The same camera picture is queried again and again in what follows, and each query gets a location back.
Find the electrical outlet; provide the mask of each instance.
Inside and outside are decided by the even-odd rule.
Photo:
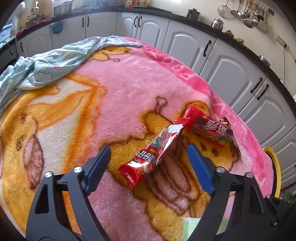
[[[289,49],[289,45],[278,35],[277,37],[276,37],[276,40],[283,46],[283,47],[285,47],[285,45],[287,46],[286,47],[286,50],[288,50]]]

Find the light blue fabric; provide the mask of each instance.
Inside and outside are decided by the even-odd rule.
[[[142,47],[118,36],[91,37],[33,57],[19,57],[0,76],[0,116],[22,91],[53,83],[77,68],[94,51],[111,46]]]

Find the blue gripper pad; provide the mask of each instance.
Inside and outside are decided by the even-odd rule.
[[[213,186],[213,176],[203,161],[202,155],[194,144],[188,146],[187,155],[202,189],[212,196],[215,192],[215,188]]]
[[[111,159],[111,148],[109,146],[104,146],[103,149],[96,157],[91,157],[93,159],[93,167],[88,173],[86,187],[84,192],[86,196],[89,196],[91,192],[94,192],[99,185],[99,182],[109,164]]]

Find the metal screw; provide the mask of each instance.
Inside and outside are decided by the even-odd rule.
[[[247,173],[246,173],[246,176],[247,176],[248,178],[253,178],[253,177],[254,177],[253,173],[250,173],[250,172],[247,172]]]
[[[224,173],[226,170],[223,167],[217,167],[216,171],[219,173]]]
[[[75,172],[75,173],[79,173],[79,172],[81,172],[82,170],[83,170],[82,167],[74,167],[73,172]]]
[[[52,175],[53,175],[52,172],[46,172],[46,173],[44,174],[45,177],[51,177]]]

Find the blue basket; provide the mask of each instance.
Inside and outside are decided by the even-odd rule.
[[[5,25],[0,32],[0,42],[4,41],[5,39],[9,38],[10,36],[10,28],[12,24]]]
[[[63,30],[64,20],[59,21],[59,22],[52,23],[50,25],[50,27],[52,29],[52,33],[53,34],[59,34]]]

